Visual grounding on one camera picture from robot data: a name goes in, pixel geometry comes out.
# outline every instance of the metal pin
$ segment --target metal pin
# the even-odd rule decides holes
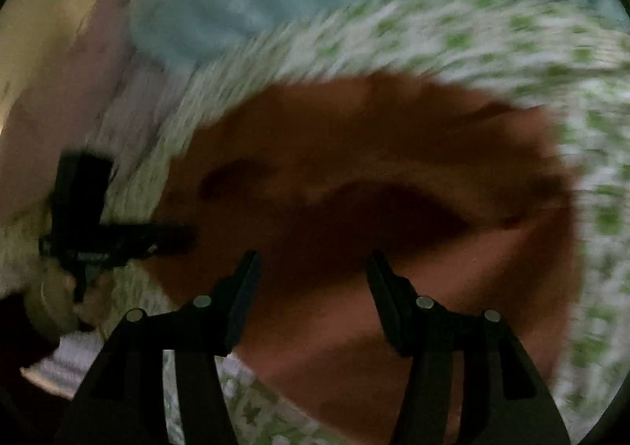
[[[144,312],[139,308],[134,308],[133,310],[129,310],[127,315],[125,315],[129,322],[138,322],[140,319],[144,317]]]
[[[195,305],[197,308],[209,307],[210,303],[212,303],[212,298],[210,296],[207,296],[206,294],[202,294],[201,296],[197,296],[193,300],[193,305]]]
[[[416,299],[416,305],[418,306],[418,308],[422,308],[423,310],[429,310],[433,308],[434,304],[434,300],[432,300],[428,296],[420,296],[418,299]]]
[[[496,310],[486,310],[483,316],[490,322],[499,322],[501,320],[501,314]]]

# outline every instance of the orange fabric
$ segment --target orange fabric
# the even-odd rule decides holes
[[[155,216],[200,229],[191,253],[147,263],[175,302],[261,252],[237,353],[362,443],[389,441],[410,368],[365,280],[373,249],[450,310],[499,310],[546,379],[578,291],[546,113],[426,78],[273,85],[196,132]]]

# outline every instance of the round bolt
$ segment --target round bolt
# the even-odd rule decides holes
[[[486,310],[483,316],[490,322],[499,322],[501,320],[501,314],[496,310]]]
[[[210,303],[212,303],[212,298],[210,296],[206,296],[205,294],[202,294],[201,296],[197,296],[193,300],[193,305],[195,305],[197,308],[209,307]]]
[[[416,299],[416,305],[418,305],[418,308],[422,308],[423,310],[430,310],[433,308],[434,304],[435,301],[428,296],[420,296]]]
[[[125,317],[127,317],[127,320],[129,322],[138,322],[140,319],[144,317],[144,312],[140,310],[139,308],[135,308],[133,310],[129,310],[129,312],[127,312],[127,315],[125,315]]]

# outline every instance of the brown fabric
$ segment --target brown fabric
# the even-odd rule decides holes
[[[156,218],[200,227],[192,253],[147,263],[178,303],[261,252],[237,353],[362,443],[389,441],[410,367],[380,328],[371,250],[451,310],[499,310],[546,379],[579,283],[545,112],[424,78],[270,87],[196,132]]]

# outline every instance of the dark sleeve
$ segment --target dark sleeve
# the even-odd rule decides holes
[[[17,433],[14,443],[52,443],[69,401],[31,384],[20,373],[53,353],[50,343],[31,326],[21,294],[0,300],[0,422]]]

